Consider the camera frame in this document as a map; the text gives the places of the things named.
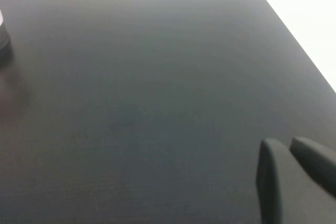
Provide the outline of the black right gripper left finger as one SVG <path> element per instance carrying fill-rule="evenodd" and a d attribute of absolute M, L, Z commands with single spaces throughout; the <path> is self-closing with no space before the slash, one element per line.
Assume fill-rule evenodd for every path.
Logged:
<path fill-rule="evenodd" d="M 262 223 L 335 223 L 335 200 L 293 200 L 289 194 L 289 148 L 262 140 L 256 187 Z"/>

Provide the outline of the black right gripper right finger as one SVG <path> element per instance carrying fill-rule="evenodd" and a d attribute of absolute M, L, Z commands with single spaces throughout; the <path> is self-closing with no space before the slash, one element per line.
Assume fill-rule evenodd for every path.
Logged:
<path fill-rule="evenodd" d="M 335 150 L 305 137 L 295 137 L 289 157 L 291 199 L 335 200 Z"/>

